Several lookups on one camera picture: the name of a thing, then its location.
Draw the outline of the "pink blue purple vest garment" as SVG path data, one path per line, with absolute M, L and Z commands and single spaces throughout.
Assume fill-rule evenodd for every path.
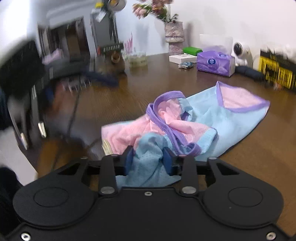
M 222 82 L 190 97 L 169 91 L 141 117 L 103 126 L 102 147 L 106 155 L 134 149 L 131 170 L 116 178 L 119 187 L 163 187 L 180 180 L 161 163 L 164 148 L 197 161 L 218 157 L 245 138 L 269 107 L 269 101 Z

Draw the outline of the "red black small box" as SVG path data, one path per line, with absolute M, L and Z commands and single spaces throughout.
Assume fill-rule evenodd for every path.
M 97 48 L 97 54 L 98 55 L 105 55 L 109 52 L 120 52 L 121 50 L 124 49 L 124 45 L 123 43 L 116 43 L 116 44 L 112 44 L 112 45 L 105 45 L 105 46 L 101 46 Z

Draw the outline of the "studio lamp on stand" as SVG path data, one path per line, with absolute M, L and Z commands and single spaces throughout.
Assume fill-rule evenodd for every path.
M 126 1 L 96 1 L 90 22 L 97 52 L 100 47 L 119 42 L 115 13 L 122 11 L 125 6 Z

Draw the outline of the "small blue wrapped packet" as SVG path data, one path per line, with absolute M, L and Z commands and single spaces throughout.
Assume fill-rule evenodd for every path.
M 181 64 L 178 65 L 179 69 L 191 69 L 194 67 L 194 63 L 193 62 L 183 62 Z

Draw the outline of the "white flat box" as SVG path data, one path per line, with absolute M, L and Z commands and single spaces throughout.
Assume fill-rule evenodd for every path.
M 182 64 L 185 62 L 197 62 L 197 56 L 190 55 L 190 54 L 180 54 L 180 55 L 171 55 L 169 56 L 169 62 L 175 63 L 175 64 Z

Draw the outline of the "purple tissue pack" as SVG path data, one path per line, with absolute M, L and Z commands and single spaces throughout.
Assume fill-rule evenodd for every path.
M 231 56 L 233 38 L 200 34 L 202 52 L 197 54 L 197 70 L 231 77 L 235 72 L 235 58 Z

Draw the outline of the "green box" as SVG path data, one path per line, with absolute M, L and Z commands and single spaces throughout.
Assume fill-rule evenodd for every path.
M 185 47 L 185 48 L 183 48 L 183 52 L 184 52 L 184 54 L 197 56 L 197 54 L 203 52 L 203 50 L 200 48 L 196 48 L 196 47 Z

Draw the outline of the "pink textured flower vase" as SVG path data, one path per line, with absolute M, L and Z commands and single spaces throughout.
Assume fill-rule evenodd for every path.
M 185 41 L 183 22 L 165 23 L 165 41 L 169 44 L 169 55 L 183 54 Z

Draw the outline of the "black yellow cardboard box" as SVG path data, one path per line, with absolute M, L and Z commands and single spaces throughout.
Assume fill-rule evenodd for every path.
M 295 92 L 295 61 L 283 54 L 260 50 L 259 71 L 266 81 Z

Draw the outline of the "dried pink rose bouquet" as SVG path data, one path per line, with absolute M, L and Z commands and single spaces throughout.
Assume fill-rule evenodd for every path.
M 133 4 L 132 12 L 139 19 L 152 15 L 163 23 L 174 23 L 179 15 L 171 15 L 170 13 L 169 6 L 173 2 L 173 0 L 138 1 L 138 3 Z

